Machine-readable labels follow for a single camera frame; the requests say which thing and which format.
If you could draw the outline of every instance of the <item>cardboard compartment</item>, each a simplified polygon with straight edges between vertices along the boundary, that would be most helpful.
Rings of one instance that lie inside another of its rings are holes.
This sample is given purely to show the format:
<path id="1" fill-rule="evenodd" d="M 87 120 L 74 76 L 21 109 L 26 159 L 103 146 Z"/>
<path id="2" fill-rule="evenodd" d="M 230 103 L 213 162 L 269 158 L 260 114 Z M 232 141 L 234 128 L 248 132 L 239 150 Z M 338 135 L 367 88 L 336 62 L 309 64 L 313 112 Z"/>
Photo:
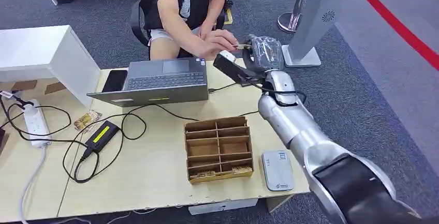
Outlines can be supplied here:
<path id="1" fill-rule="evenodd" d="M 246 153 L 250 149 L 248 143 L 250 136 L 221 137 L 219 139 L 219 153 Z"/>
<path id="2" fill-rule="evenodd" d="M 219 161 L 219 155 L 208 155 L 208 156 L 193 156 L 187 158 L 187 163 L 190 167 L 199 167 L 199 166 L 205 166 L 205 165 L 212 165 L 215 163 L 220 163 Z"/>
<path id="3" fill-rule="evenodd" d="M 245 116 L 217 119 L 216 125 L 218 129 L 229 127 L 244 127 L 247 126 L 247 120 Z"/>
<path id="4" fill-rule="evenodd" d="M 233 160 L 240 160 L 245 158 L 252 158 L 252 153 L 231 153 L 231 154 L 220 154 L 221 161 L 227 162 L 227 161 L 233 161 Z"/>
<path id="5" fill-rule="evenodd" d="M 251 158 L 227 161 L 221 164 L 221 171 L 246 170 L 253 168 L 253 160 Z"/>
<path id="6" fill-rule="evenodd" d="M 229 127 L 218 129 L 218 137 L 248 136 L 248 127 Z"/>
<path id="7" fill-rule="evenodd" d="M 206 131 L 206 130 L 215 130 L 215 120 L 213 121 L 205 121 L 205 122 L 193 122 L 188 123 L 185 126 L 186 132 L 194 132 L 194 131 Z"/>
<path id="8" fill-rule="evenodd" d="M 186 124 L 185 139 L 191 183 L 252 175 L 251 136 L 245 117 Z"/>
<path id="9" fill-rule="evenodd" d="M 219 154 L 218 139 L 186 140 L 188 156 Z"/>
<path id="10" fill-rule="evenodd" d="M 216 130 L 211 131 L 194 131 L 187 132 L 186 139 L 187 140 L 196 140 L 196 139 L 207 139 L 207 138 L 216 138 Z"/>

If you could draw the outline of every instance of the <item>metal stanchion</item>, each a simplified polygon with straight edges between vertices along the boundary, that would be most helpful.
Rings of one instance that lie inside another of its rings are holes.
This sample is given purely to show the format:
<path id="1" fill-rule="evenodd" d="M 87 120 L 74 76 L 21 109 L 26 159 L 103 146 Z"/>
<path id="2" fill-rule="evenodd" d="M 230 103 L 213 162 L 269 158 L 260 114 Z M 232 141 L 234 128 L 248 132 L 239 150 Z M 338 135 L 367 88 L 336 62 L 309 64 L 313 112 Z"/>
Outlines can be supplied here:
<path id="1" fill-rule="evenodd" d="M 303 0 L 296 0 L 292 12 L 281 14 L 277 18 L 278 27 L 289 34 L 295 33 L 300 22 Z"/>

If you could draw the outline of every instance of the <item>office chair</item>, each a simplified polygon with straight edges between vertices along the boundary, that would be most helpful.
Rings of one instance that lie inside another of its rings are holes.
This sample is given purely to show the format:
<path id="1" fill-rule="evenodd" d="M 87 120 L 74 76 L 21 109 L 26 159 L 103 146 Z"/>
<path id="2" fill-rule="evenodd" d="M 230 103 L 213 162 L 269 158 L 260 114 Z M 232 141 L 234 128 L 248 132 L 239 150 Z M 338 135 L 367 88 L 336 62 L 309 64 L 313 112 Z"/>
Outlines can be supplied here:
<path id="1" fill-rule="evenodd" d="M 151 55 L 148 43 L 151 39 L 151 30 L 145 29 L 145 16 L 154 5 L 154 0 L 139 0 L 135 2 L 131 8 L 130 25 L 134 36 L 146 47 L 148 47 L 148 59 Z M 222 29 L 225 21 L 225 10 L 219 14 L 216 20 L 216 27 L 214 29 Z M 192 57 L 193 55 L 184 49 L 180 49 L 178 58 Z"/>

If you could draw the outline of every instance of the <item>black smartphone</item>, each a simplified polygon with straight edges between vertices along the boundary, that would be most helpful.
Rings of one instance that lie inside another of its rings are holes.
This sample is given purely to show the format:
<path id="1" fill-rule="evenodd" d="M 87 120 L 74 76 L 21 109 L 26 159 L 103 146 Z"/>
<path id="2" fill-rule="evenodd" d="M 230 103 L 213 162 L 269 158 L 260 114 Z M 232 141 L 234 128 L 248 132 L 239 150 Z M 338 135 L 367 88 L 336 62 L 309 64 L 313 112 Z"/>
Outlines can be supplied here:
<path id="1" fill-rule="evenodd" d="M 102 92 L 121 91 L 125 83 L 127 70 L 112 70 L 108 74 L 107 81 L 105 82 Z"/>

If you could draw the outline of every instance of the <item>laptop keyboard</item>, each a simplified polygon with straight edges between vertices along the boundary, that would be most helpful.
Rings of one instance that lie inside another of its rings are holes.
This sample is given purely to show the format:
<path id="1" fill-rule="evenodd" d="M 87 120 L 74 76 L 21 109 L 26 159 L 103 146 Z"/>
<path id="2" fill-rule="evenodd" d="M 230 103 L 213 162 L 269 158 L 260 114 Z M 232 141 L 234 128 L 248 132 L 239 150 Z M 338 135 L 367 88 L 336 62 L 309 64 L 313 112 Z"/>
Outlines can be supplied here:
<path id="1" fill-rule="evenodd" d="M 167 76 L 151 76 L 143 78 L 131 78 L 128 81 L 127 90 L 147 88 L 167 88 L 185 85 L 202 84 L 203 72 L 193 72 Z"/>

